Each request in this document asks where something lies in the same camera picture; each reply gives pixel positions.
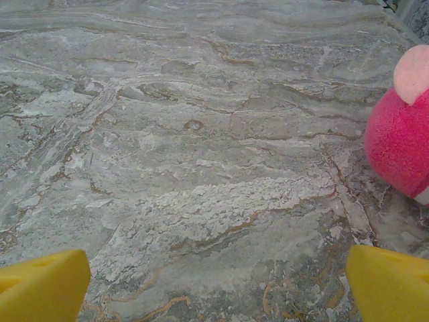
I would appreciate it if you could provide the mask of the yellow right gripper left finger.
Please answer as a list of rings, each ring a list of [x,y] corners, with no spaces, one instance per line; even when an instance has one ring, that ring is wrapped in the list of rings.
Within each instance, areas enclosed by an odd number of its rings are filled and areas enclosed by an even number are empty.
[[[66,250],[1,268],[1,320],[77,320],[90,283],[84,250]]]

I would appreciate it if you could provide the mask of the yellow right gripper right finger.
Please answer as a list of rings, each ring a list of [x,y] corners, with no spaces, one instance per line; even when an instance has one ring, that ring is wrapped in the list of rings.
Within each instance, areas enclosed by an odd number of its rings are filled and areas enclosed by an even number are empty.
[[[428,260],[373,246],[352,246],[346,273],[366,322],[428,321]]]

